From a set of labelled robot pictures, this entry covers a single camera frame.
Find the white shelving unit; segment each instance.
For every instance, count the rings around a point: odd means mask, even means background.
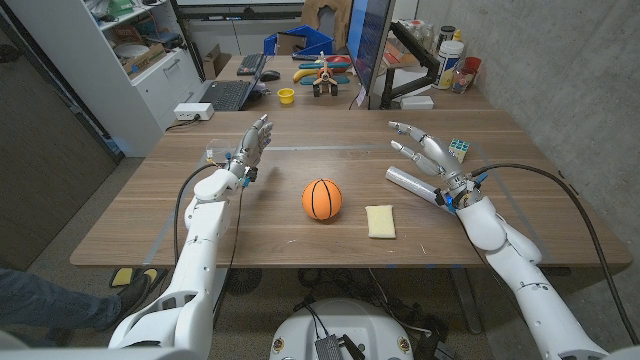
[[[130,19],[133,19],[133,18],[135,18],[135,17],[137,17],[139,15],[145,14],[145,13],[151,11],[156,6],[160,6],[160,5],[164,4],[165,2],[167,2],[167,0],[158,1],[158,2],[156,2],[157,5],[136,5],[136,6],[133,7],[133,12],[118,16],[118,20],[117,21],[112,21],[112,22],[102,22],[101,21],[100,25],[99,25],[100,31],[105,31],[105,30],[110,29],[110,28],[112,28],[112,27],[114,27],[116,25],[126,23]]]
[[[113,26],[147,12],[158,28],[181,34],[166,0],[101,24],[82,0],[6,2],[127,156],[147,156],[175,120],[175,106],[201,87],[189,53],[180,48],[129,79],[107,41]]]

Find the table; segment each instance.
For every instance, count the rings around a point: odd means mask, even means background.
[[[503,111],[287,109],[268,113],[275,124],[273,142],[262,156],[257,182],[244,192],[234,259],[238,267],[481,266],[455,217],[384,178],[393,165],[430,184],[441,184],[438,178],[420,175],[408,159],[390,148],[389,141],[395,139],[417,149],[409,137],[388,128],[388,120],[413,124],[442,139],[471,141],[465,170],[487,162],[517,162],[556,172]],[[173,265],[170,215],[180,185],[202,163],[212,138],[236,144],[262,114],[220,112],[210,121],[168,132],[74,251],[71,262],[104,267]],[[521,209],[542,239],[544,264],[598,264],[578,212],[555,184],[524,171],[495,173],[508,194],[495,175],[483,183],[483,192],[512,226],[534,239],[518,216]],[[300,200],[304,187],[319,177],[336,181],[344,194],[340,213],[325,222],[308,217]],[[235,224],[237,196],[232,204]],[[364,207],[381,204],[394,205],[395,240],[367,236]],[[589,211],[609,262],[629,263],[623,244]],[[179,229],[183,241],[182,217]],[[218,266],[229,264],[234,235],[233,227],[221,240]]]

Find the keyboard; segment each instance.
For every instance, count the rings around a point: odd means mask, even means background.
[[[261,53],[249,54],[242,59],[242,64],[236,72],[237,75],[255,75],[264,59]]]
[[[236,111],[240,108],[240,102],[244,100],[249,83],[246,81],[231,81],[223,83],[220,95],[213,103],[213,108],[218,111]]]

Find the black stand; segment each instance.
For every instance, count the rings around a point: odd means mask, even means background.
[[[384,91],[382,92],[382,99],[380,100],[380,109],[383,110],[390,109],[391,101],[398,96],[406,95],[412,91],[433,84],[440,68],[440,62],[429,54],[429,52],[418,43],[416,38],[400,23],[392,22],[389,30],[393,31],[393,34],[398,38],[398,40],[400,40],[402,45],[404,45],[409,52],[418,59],[420,66],[426,67],[428,71],[424,77],[402,84],[394,89],[393,77],[396,69],[388,68],[384,82]]]

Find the rubik's cube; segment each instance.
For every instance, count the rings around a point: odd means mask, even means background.
[[[462,163],[467,150],[469,150],[469,143],[466,141],[453,139],[449,145],[449,152],[455,156],[460,163]]]

